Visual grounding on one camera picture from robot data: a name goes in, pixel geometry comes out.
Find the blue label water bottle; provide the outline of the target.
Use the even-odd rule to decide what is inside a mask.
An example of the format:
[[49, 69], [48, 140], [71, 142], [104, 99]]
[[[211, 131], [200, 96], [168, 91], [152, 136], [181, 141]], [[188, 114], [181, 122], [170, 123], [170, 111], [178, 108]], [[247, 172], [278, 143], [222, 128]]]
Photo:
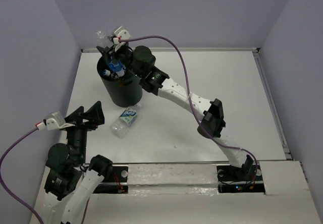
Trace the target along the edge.
[[111, 76], [107, 78], [118, 79], [125, 75], [125, 69], [123, 65], [113, 56], [114, 48], [113, 43], [110, 41], [110, 37], [102, 31], [96, 32], [97, 46], [96, 49], [100, 52], [103, 59], [103, 70], [110, 70]]

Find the white green label bottle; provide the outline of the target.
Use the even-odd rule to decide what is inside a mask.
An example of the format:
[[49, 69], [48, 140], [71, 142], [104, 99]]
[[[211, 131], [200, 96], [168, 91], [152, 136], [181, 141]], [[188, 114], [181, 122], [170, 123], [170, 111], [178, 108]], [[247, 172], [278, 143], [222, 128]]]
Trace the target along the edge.
[[121, 115], [111, 124], [111, 132], [120, 139], [124, 138], [129, 129], [138, 119], [138, 114], [141, 109], [141, 103], [125, 108]]

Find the green plastic bottle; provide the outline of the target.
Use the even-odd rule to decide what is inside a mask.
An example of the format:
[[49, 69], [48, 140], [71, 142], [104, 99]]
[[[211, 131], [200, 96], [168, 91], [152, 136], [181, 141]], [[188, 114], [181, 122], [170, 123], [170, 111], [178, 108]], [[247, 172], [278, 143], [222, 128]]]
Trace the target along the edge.
[[105, 70], [103, 70], [102, 75], [104, 77], [110, 77], [111, 76], [111, 72], [110, 72], [110, 70], [105, 69]]

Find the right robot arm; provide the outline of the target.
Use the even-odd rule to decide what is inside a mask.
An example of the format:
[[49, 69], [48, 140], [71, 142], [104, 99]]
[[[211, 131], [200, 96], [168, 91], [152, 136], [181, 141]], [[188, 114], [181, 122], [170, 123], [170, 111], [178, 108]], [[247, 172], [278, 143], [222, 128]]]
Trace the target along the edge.
[[97, 46], [97, 50], [101, 54], [97, 72], [115, 105], [136, 105], [143, 91], [177, 104], [197, 117], [200, 123], [197, 131], [201, 136], [217, 142], [230, 163], [227, 176], [239, 180], [254, 176], [252, 155], [228, 142], [223, 104], [219, 99], [209, 100], [189, 93], [155, 66], [156, 58], [146, 46], [134, 49], [127, 44], [118, 48]]

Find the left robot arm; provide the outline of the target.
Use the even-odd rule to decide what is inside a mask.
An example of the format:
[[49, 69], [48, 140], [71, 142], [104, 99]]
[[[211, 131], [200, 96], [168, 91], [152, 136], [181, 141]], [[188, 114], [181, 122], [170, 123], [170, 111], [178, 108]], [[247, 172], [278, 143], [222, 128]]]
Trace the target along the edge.
[[80, 106], [66, 117], [55, 112], [43, 120], [47, 130], [67, 133], [67, 142], [54, 144], [47, 154], [45, 165], [49, 173], [41, 215], [44, 223], [81, 223], [81, 211], [90, 196], [99, 184], [111, 177], [113, 163], [102, 155], [96, 155], [84, 167], [87, 133], [104, 122], [100, 101], [89, 110]]

